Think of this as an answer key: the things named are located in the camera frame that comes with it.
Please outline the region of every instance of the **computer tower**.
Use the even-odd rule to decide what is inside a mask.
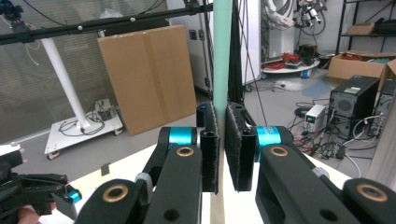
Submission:
[[[378,85],[377,77],[354,76],[331,91],[328,123],[338,137],[353,138],[356,123],[373,115]]]
[[[393,102],[393,95],[395,93],[395,90],[396,79],[385,80],[384,86],[375,107],[375,115],[380,117],[375,118],[371,123],[369,135],[378,137],[381,133],[381,130],[384,128],[384,125],[388,118],[390,106]]]

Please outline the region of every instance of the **caster wheel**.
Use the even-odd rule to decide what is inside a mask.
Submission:
[[[252,88],[251,84],[247,84],[245,86],[245,91],[247,91],[247,92],[252,92],[253,91],[253,88]]]
[[[61,155],[60,151],[53,151],[47,155],[47,159],[49,159],[49,161],[52,161],[53,159],[59,157],[59,155]]]
[[[122,132],[123,132],[122,128],[114,130],[114,135],[117,136],[117,135],[121,134]]]

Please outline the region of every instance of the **white wall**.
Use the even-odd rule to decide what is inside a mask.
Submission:
[[[327,1],[328,10],[324,12],[326,17],[326,29],[325,31],[316,36],[316,40],[318,42],[318,51],[322,52],[324,50],[333,50],[336,49],[337,44],[337,36],[338,29],[341,19],[341,12],[343,7],[342,0],[330,0]],[[365,2],[361,3],[359,14],[357,18],[357,22],[364,22],[373,16],[379,9],[384,7],[388,1],[373,1],[373,2]],[[396,18],[396,8],[393,10],[392,18]],[[347,4],[346,6],[346,14],[344,18],[343,25],[343,33],[347,31],[347,27],[352,24],[354,13],[354,4]],[[379,18],[383,17],[386,20],[389,18],[390,7],[386,8],[380,14],[372,18],[370,21],[377,21]],[[295,31],[295,42],[297,42],[299,34],[299,29]],[[347,50],[348,45],[348,37],[342,37],[340,44],[340,51]],[[369,50],[369,51],[377,51],[381,50],[382,45],[382,37],[371,38],[371,37],[354,37],[352,49],[358,50]],[[301,34],[300,45],[303,44],[315,44],[315,40],[310,35]],[[389,37],[386,39],[385,46],[383,52],[396,52],[396,37]]]

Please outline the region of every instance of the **floor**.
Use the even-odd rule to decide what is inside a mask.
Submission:
[[[278,84],[281,82],[279,87],[284,85],[283,88],[277,88],[278,85],[274,86],[276,82]],[[297,108],[296,103],[312,103],[313,99],[327,99],[327,101],[317,101],[318,104],[326,105],[330,91],[337,83],[326,78],[326,70],[316,69],[311,78],[302,79],[296,74],[272,75],[256,83],[251,83],[251,85],[253,91],[246,92],[245,105],[256,123],[258,125],[266,123],[267,125],[288,126],[294,119],[293,111]],[[197,104],[207,100],[204,96],[197,94]],[[195,116],[189,116],[166,126],[195,126]],[[298,134],[302,130],[303,128],[296,126],[291,131]],[[44,133],[20,142],[21,146],[26,149],[23,157],[28,162],[16,167],[13,171],[19,174],[63,174],[68,176],[69,181],[73,181],[100,169],[104,164],[118,161],[156,144],[159,131],[160,128],[157,128],[136,136],[130,136],[127,132],[118,136],[108,133],[61,150],[60,157],[53,161],[49,161],[44,154],[48,139],[48,134]],[[374,152],[374,149],[369,149],[348,150],[346,153],[351,157],[372,158]],[[321,161],[351,177],[359,176],[357,167],[348,158],[341,161],[337,159]],[[353,158],[353,161],[359,166],[361,176],[365,176],[371,160]]]

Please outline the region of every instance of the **box on shelf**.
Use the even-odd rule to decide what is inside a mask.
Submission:
[[[347,57],[354,57],[357,60],[346,60]],[[376,63],[372,60],[389,61]],[[380,77],[379,89],[381,90],[385,79],[395,78],[395,74],[396,54],[350,50],[332,57],[327,76],[341,79],[350,79],[355,75]]]
[[[195,114],[183,26],[113,35],[98,43],[130,135]]]
[[[370,35],[375,29],[375,25],[370,22],[358,23],[347,29],[349,35]]]

